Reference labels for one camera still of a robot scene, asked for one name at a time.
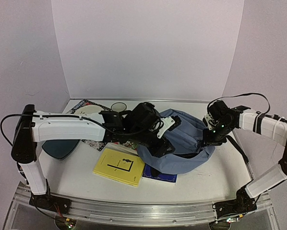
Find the blue book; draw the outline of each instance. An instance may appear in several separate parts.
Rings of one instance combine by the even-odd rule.
[[[153,177],[151,175],[151,167],[146,164],[143,169],[143,177],[150,178],[150,179],[157,180],[157,181],[167,182],[169,184],[175,184],[177,181],[178,175],[160,173],[157,177]]]

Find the white wall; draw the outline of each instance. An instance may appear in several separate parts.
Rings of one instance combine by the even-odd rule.
[[[287,117],[287,0],[245,1],[238,43],[224,95],[261,92],[270,100],[270,114]],[[227,100],[264,111],[264,99]],[[238,137],[258,176],[278,162],[284,148],[246,131]],[[281,230],[287,230],[287,181],[271,191]]]
[[[69,99],[48,0],[0,0],[0,120],[26,104],[59,112]],[[17,118],[6,120],[12,139]],[[0,134],[0,229],[20,175]]]
[[[232,63],[243,0],[52,0],[72,98],[211,100]]]

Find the black drawing on book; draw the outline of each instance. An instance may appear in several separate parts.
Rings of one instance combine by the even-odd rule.
[[[124,171],[127,171],[127,172],[131,171],[131,168],[132,168],[132,166],[133,166],[134,161],[131,161],[131,160],[129,160],[129,159],[123,159],[122,161],[125,161],[125,162],[127,162],[127,163],[131,162],[131,165],[130,165],[129,169],[123,169],[123,168],[120,168],[120,167],[118,167],[118,166],[110,165],[110,164],[107,164],[107,166],[113,167],[113,168],[115,168],[115,169],[124,170]]]

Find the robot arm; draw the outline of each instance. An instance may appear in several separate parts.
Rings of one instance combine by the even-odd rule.
[[[208,108],[203,121],[208,129],[203,131],[203,145],[221,145],[226,135],[235,128],[254,132],[274,140],[285,147],[283,158],[264,174],[237,191],[234,200],[214,204],[218,218],[244,214],[256,209],[255,197],[274,188],[287,179],[287,120],[270,116],[245,106],[228,108],[223,101],[216,101]]]
[[[48,182],[36,155],[38,142],[89,139],[125,143],[131,140],[146,146],[153,156],[161,157],[175,150],[163,136],[164,132],[173,130],[181,123],[178,116],[161,117],[150,103],[140,103],[132,111],[101,111],[82,116],[35,111],[35,106],[30,104],[20,116],[12,145],[12,158],[19,163],[30,184],[31,204],[49,210],[52,208],[53,211],[53,204],[56,204],[62,213],[68,212],[70,200],[50,195]]]

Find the blue fabric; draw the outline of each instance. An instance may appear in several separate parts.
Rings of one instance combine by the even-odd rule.
[[[141,159],[151,167],[166,174],[187,173],[205,163],[212,155],[215,147],[200,148],[198,141],[202,140],[202,130],[206,128],[203,121],[185,112],[168,109],[161,116],[176,116],[181,119],[181,124],[172,131],[166,131],[165,137],[175,147],[173,153],[161,158],[151,155],[147,147],[138,146],[137,152]],[[186,159],[175,154],[197,153],[198,155]]]

